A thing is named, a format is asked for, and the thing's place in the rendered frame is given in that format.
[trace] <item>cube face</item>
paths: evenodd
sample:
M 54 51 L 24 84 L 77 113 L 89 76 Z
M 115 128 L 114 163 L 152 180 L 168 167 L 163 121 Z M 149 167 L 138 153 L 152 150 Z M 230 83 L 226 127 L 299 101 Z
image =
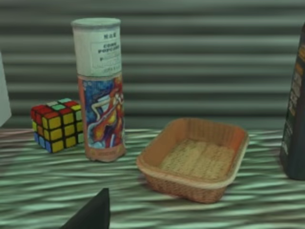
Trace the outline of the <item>cube face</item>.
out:
M 60 99 L 31 109 L 34 140 L 50 153 L 84 142 L 81 106 L 69 99 Z

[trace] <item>colorful illustration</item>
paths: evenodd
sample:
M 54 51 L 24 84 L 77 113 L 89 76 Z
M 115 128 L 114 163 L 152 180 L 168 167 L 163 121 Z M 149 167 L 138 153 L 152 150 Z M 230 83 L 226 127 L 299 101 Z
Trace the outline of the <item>colorful illustration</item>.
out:
M 84 141 L 81 106 L 69 98 L 31 109 L 34 139 L 50 153 Z
M 87 138 L 92 148 L 110 148 L 123 143 L 124 108 L 122 76 L 111 80 L 83 80 Z

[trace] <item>corrugated metal wall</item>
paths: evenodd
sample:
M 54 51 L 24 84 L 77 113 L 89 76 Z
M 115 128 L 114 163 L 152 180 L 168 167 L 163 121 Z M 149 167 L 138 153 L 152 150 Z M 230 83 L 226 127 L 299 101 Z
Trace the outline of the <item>corrugated metal wall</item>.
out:
M 0 49 L 13 117 L 78 98 L 70 22 L 122 20 L 127 127 L 179 116 L 282 128 L 304 0 L 2 0 Z

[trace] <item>empty basket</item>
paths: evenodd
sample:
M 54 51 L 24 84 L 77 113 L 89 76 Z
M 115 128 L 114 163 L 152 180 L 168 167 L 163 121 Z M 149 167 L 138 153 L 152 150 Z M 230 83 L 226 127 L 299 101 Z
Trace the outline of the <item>empty basket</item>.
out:
M 248 142 L 240 127 L 181 118 L 143 150 L 137 166 L 158 192 L 214 203 L 234 181 Z

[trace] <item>table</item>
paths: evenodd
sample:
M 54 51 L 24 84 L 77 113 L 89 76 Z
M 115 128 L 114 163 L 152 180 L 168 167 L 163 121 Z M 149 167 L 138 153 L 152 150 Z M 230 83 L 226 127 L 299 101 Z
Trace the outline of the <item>table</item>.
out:
M 159 131 L 126 132 L 127 155 L 99 163 L 82 145 L 48 154 L 31 130 L 1 130 L 0 228 L 56 229 L 104 187 L 111 229 L 305 228 L 305 182 L 287 179 L 278 161 L 282 131 L 249 132 L 236 180 L 211 205 L 150 190 L 135 159 Z

